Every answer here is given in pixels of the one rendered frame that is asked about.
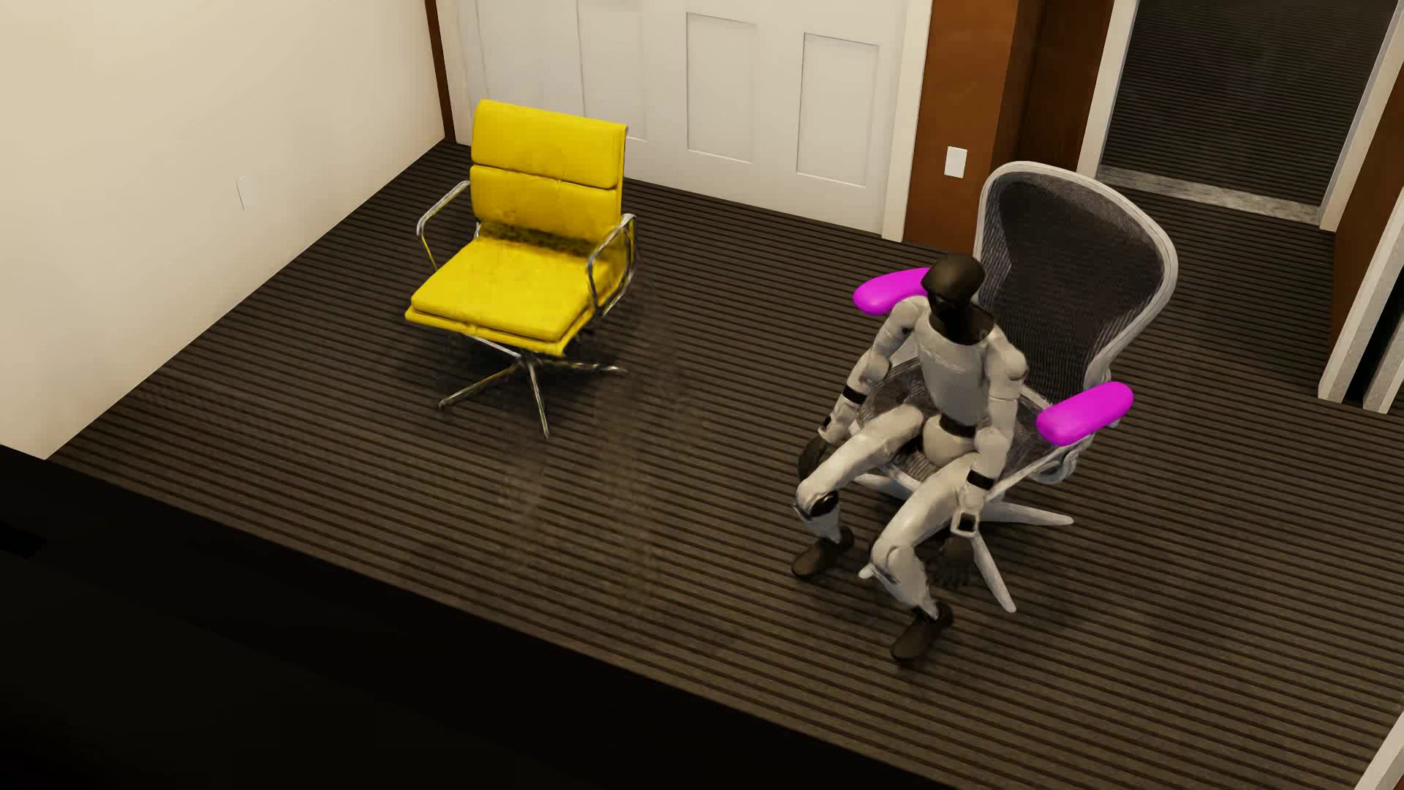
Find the grey mesh office chair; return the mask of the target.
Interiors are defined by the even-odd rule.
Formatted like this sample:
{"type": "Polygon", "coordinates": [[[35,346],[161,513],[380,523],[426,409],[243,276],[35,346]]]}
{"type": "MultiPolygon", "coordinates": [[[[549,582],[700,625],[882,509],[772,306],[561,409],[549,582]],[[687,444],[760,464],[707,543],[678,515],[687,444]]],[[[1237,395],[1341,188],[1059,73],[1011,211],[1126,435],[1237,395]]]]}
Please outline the grey mesh office chair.
{"type": "Polygon", "coordinates": [[[987,274],[974,303],[1029,363],[1008,462],[980,519],[1068,526],[1071,516],[1007,500],[1019,483],[1061,483],[1094,441],[1047,443],[1036,415],[1112,382],[1113,358],[1170,302],[1177,253],[1155,220],[1106,184],[1016,160],[984,182],[974,258],[987,274]]]}

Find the yellow padded office chair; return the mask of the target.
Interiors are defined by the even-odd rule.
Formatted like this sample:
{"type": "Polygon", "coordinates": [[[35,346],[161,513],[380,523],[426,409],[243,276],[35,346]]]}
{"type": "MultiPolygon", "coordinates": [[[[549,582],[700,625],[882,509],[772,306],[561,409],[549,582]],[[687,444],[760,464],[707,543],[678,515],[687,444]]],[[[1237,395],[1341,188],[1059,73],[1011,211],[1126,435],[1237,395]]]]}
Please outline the yellow padded office chair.
{"type": "Polygon", "coordinates": [[[636,274],[637,219],[622,206],[626,140],[623,122],[477,102],[468,178],[417,220],[432,274],[404,319],[511,363],[444,396],[441,408],[524,370],[549,436],[539,368],[623,375],[567,349],[622,302],[636,274]]]}

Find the white left robot leg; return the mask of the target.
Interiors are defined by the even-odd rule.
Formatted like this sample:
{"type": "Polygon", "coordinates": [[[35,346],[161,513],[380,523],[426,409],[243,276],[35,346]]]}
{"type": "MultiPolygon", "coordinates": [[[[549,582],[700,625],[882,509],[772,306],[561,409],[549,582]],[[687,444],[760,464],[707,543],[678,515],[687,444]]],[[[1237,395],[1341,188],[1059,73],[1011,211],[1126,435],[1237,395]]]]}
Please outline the white left robot leg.
{"type": "Polygon", "coordinates": [[[894,661],[903,665],[917,662],[953,623],[953,610],[945,601],[934,598],[918,546],[946,528],[977,530],[993,486],[990,476],[973,471],[965,462],[955,462],[929,476],[872,544],[869,564],[873,575],[911,615],[910,624],[890,647],[894,661]]]}

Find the white robot leg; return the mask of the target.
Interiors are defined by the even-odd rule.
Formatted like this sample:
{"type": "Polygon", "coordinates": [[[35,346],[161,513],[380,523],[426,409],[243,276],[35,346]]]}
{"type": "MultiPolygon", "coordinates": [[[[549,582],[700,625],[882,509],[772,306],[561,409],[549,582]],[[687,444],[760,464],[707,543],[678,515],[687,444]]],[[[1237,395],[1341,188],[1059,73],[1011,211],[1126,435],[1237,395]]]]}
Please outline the white robot leg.
{"type": "Polygon", "coordinates": [[[890,647],[894,661],[903,665],[917,662],[953,623],[953,610],[945,601],[934,598],[918,546],[946,528],[977,530],[993,486],[990,476],[973,471],[965,462],[955,462],[929,476],[872,544],[869,564],[873,575],[911,615],[910,624],[890,647]]]}
{"type": "Polygon", "coordinates": [[[920,436],[928,415],[917,406],[897,406],[878,415],[856,436],[840,445],[803,476],[793,509],[813,543],[793,560],[792,573],[800,580],[827,571],[854,546],[852,532],[842,525],[840,493],[856,476],[890,462],[900,448],[920,436]]]}

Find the white right robot leg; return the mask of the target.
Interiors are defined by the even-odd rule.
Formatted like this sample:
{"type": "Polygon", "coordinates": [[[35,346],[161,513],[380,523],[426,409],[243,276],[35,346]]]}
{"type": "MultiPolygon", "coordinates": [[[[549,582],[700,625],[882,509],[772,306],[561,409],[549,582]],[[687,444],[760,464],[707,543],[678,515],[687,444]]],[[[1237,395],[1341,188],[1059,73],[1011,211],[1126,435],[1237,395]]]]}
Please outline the white right robot leg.
{"type": "Polygon", "coordinates": [[[793,560],[792,573],[800,580],[827,571],[854,546],[852,532],[842,525],[840,493],[856,476],[890,462],[900,448],[920,436],[928,415],[917,406],[897,406],[878,415],[856,436],[840,445],[803,476],[793,509],[813,543],[793,560]]]}

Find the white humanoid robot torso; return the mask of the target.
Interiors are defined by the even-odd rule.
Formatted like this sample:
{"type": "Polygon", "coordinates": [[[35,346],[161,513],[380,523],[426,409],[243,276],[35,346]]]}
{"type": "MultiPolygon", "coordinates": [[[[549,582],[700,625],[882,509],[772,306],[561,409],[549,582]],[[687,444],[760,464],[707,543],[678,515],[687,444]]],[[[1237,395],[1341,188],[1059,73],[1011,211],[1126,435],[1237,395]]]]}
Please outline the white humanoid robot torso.
{"type": "Polygon", "coordinates": [[[979,306],[972,314],[972,345],[953,342],[934,328],[932,312],[925,312],[914,326],[922,383],[936,413],[922,428],[922,455],[934,464],[948,464],[973,450],[974,434],[987,418],[986,335],[993,333],[995,321],[979,306]]]}

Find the black robot head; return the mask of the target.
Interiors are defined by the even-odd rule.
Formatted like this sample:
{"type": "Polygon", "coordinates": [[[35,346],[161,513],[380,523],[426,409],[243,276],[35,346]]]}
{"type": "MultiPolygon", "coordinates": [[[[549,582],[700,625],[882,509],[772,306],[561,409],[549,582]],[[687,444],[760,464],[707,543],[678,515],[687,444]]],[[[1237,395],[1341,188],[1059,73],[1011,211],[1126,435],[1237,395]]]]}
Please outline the black robot head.
{"type": "Polygon", "coordinates": [[[980,342],[993,319],[974,303],[986,269],[973,255],[948,253],[941,255],[922,276],[921,286],[927,293],[928,323],[935,333],[958,345],[973,347],[980,342]]]}

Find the white panelled door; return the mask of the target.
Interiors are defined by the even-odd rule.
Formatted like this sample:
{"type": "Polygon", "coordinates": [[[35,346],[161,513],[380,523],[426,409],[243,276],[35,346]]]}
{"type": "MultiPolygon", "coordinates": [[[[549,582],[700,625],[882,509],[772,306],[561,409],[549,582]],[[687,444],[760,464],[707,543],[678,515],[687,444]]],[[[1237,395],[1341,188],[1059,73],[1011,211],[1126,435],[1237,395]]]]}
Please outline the white panelled door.
{"type": "Polygon", "coordinates": [[[903,239],[932,0],[435,0],[480,100],[628,125],[626,175],[903,239]]]}

